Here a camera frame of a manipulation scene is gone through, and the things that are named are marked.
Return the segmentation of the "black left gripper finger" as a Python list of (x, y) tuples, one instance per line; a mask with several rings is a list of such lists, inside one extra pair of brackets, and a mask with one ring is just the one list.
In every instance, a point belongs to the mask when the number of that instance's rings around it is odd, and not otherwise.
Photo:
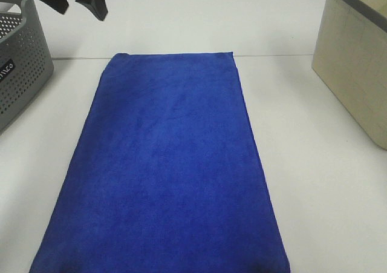
[(40, 0), (44, 2), (46, 5), (51, 7), (53, 10), (58, 13), (64, 15), (69, 7), (69, 3), (67, 0)]
[(108, 14), (105, 0), (76, 0), (76, 2), (87, 8), (100, 21), (104, 21)]

